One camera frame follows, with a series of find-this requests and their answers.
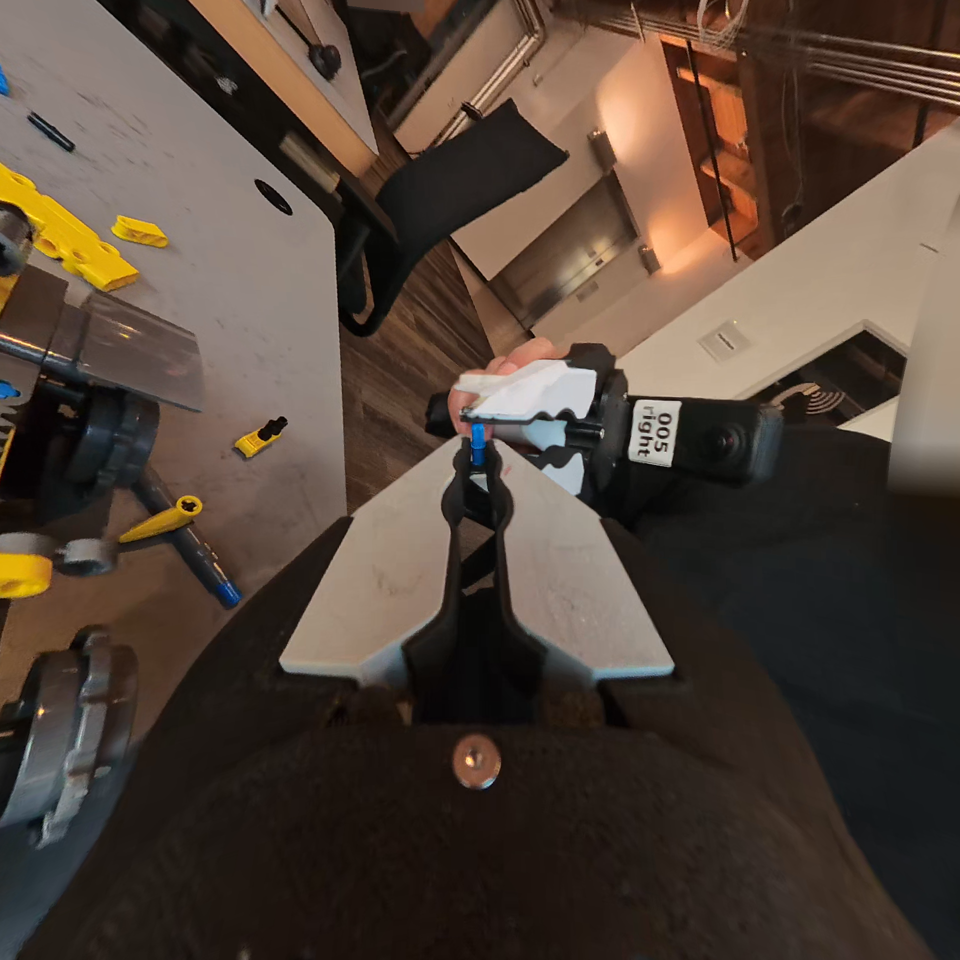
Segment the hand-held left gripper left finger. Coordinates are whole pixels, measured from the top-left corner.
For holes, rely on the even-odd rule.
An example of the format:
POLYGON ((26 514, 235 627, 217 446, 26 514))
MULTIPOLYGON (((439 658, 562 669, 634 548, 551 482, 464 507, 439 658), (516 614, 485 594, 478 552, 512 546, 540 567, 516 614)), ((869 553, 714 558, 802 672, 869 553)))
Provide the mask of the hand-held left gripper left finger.
POLYGON ((410 685, 404 645, 439 617, 459 555, 443 498, 461 451, 448 440, 350 518, 279 657, 287 674, 410 685))

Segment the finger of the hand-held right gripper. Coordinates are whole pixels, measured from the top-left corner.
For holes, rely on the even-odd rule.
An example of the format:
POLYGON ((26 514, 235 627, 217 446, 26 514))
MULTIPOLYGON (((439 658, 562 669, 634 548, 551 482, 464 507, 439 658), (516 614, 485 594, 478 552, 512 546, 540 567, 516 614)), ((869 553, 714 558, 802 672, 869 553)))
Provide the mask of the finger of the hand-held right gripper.
POLYGON ((474 397, 464 423, 526 425, 537 419, 582 420, 594 404, 598 374, 570 364, 529 364, 513 373, 465 374, 459 390, 474 397))
POLYGON ((580 498, 587 474, 586 451, 582 447, 553 444, 544 450, 528 451, 524 458, 545 477, 575 498, 580 498))

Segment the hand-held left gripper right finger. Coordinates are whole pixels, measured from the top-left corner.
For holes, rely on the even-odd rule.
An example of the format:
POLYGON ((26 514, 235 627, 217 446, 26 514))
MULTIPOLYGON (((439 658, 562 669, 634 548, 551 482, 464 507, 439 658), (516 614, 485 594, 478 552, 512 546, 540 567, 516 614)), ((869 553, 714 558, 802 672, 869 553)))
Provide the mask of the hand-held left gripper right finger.
POLYGON ((505 619, 536 681, 665 678, 675 662, 599 515, 504 441, 488 482, 505 619))

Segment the short yellow brick beam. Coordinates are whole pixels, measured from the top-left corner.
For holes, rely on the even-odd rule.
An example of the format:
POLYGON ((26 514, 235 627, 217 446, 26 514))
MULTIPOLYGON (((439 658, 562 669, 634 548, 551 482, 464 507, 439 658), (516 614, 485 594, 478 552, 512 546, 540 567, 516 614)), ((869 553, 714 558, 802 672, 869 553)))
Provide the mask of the short yellow brick beam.
POLYGON ((127 243, 155 249, 165 249, 169 245, 166 233, 153 222, 118 215, 111 225, 111 233, 127 243))
MULTIPOLYGON (((265 424, 263 424, 261 427, 263 427, 263 426, 265 426, 266 424, 268 424, 271 420, 272 420, 272 418, 269 419, 269 420, 268 420, 265 424)), ((259 430, 261 427, 259 427, 259 428, 256 429, 256 430, 253 430, 253 431, 251 431, 251 432, 246 433, 244 436, 242 436, 242 437, 240 437, 240 438, 237 438, 237 439, 234 441, 234 444, 233 444, 232 449, 233 449, 235 452, 237 452, 239 455, 241 455, 244 459, 249 460, 249 459, 257 456, 259 453, 263 452, 264 450, 268 449, 268 448, 270 447, 270 445, 272 445, 273 443, 275 443, 275 442, 282 436, 282 433, 280 433, 278 436, 274 437, 274 438, 271 439, 270 441, 268 441, 268 442, 263 442, 263 441, 259 440, 259 439, 258 439, 258 436, 257 436, 258 430, 259 430)))

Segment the yellow rectangular brick panel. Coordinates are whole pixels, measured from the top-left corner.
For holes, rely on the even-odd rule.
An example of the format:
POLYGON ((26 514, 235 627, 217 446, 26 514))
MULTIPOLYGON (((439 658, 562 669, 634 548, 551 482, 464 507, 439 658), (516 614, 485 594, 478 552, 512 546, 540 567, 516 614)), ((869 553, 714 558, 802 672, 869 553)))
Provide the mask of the yellow rectangular brick panel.
POLYGON ((66 272, 104 293, 136 283, 139 271, 54 198, 43 195, 23 174, 1 166, 1 200, 26 214, 33 246, 61 263, 66 272))

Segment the cluster of small brick pins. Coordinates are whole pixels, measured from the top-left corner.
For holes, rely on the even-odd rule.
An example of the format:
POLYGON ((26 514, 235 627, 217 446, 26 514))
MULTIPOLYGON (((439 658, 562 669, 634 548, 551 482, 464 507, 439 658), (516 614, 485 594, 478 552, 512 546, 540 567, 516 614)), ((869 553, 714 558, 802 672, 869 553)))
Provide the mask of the cluster of small brick pins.
MULTIPOLYGON (((6 99, 11 99, 14 96, 12 90, 13 89, 6 72, 4 71, 3 66, 1 66, 1 96, 6 99)), ((70 154, 76 151, 76 144, 57 127, 44 119, 40 114, 30 110, 26 114, 26 119, 30 126, 34 127, 42 134, 44 138, 53 142, 61 150, 64 150, 66 153, 70 154)))

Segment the person's right hand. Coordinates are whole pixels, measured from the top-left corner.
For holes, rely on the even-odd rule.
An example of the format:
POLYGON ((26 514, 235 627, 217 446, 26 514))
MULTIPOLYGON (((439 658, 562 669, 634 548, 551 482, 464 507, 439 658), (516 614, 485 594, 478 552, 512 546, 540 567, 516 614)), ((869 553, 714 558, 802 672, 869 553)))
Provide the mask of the person's right hand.
POLYGON ((509 354, 494 357, 484 368, 474 368, 462 372, 451 387, 447 407, 452 426, 456 433, 462 436, 471 434, 471 426, 461 419, 461 412, 474 404, 476 394, 459 390, 458 387, 465 379, 470 378, 507 378, 523 367, 544 359, 560 359, 565 354, 546 338, 534 338, 513 349, 509 354))

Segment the grey axle blue tips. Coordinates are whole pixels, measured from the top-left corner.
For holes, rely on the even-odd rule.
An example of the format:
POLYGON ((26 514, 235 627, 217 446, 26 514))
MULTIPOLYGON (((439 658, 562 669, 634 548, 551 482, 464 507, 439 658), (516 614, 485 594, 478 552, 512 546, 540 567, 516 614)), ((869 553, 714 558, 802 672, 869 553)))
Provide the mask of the grey axle blue tips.
MULTIPOLYGON (((131 490, 150 515, 159 514, 176 505, 176 498, 150 464, 144 466, 131 490)), ((212 547, 197 532, 195 522, 190 521, 173 531, 136 541, 129 548, 145 549, 147 546, 160 544, 174 547, 198 582, 224 609, 232 610, 240 604, 242 593, 223 569, 212 547)))

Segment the black office chair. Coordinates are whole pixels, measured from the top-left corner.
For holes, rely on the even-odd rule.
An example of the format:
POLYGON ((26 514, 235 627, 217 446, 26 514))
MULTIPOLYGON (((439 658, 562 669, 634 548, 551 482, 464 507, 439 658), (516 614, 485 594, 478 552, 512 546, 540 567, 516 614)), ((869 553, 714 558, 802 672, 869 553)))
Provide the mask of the black office chair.
POLYGON ((394 171, 372 202, 346 199, 335 228, 342 328, 357 338, 377 333, 435 247, 539 184, 569 157, 508 99, 394 171))

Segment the yellow grey brick vehicle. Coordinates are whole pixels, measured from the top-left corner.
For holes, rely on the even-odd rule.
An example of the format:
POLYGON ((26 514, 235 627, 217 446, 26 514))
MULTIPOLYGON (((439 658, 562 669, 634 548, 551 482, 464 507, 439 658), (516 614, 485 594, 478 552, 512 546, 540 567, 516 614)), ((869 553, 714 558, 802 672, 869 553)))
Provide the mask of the yellow grey brick vehicle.
MULTIPOLYGON (((106 537, 114 493, 147 472, 162 405, 198 412, 192 333, 68 285, 29 265, 40 230, 2 202, 2 618, 45 593, 55 574, 115 569, 106 537)), ((2 705, 2 831, 32 846, 62 841, 90 789, 121 762, 138 700, 138 659, 102 627, 41 653, 2 705)))

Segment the grey table wood edge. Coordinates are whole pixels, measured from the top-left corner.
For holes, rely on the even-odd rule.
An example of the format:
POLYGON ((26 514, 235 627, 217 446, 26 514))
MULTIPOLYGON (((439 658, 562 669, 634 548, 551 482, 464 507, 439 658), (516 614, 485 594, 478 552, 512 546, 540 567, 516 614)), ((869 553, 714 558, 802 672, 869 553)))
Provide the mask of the grey table wood edge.
POLYGON ((350 174, 378 159, 378 143, 349 31, 331 2, 193 1, 193 8, 350 174), (324 78, 310 59, 333 46, 341 65, 324 78))

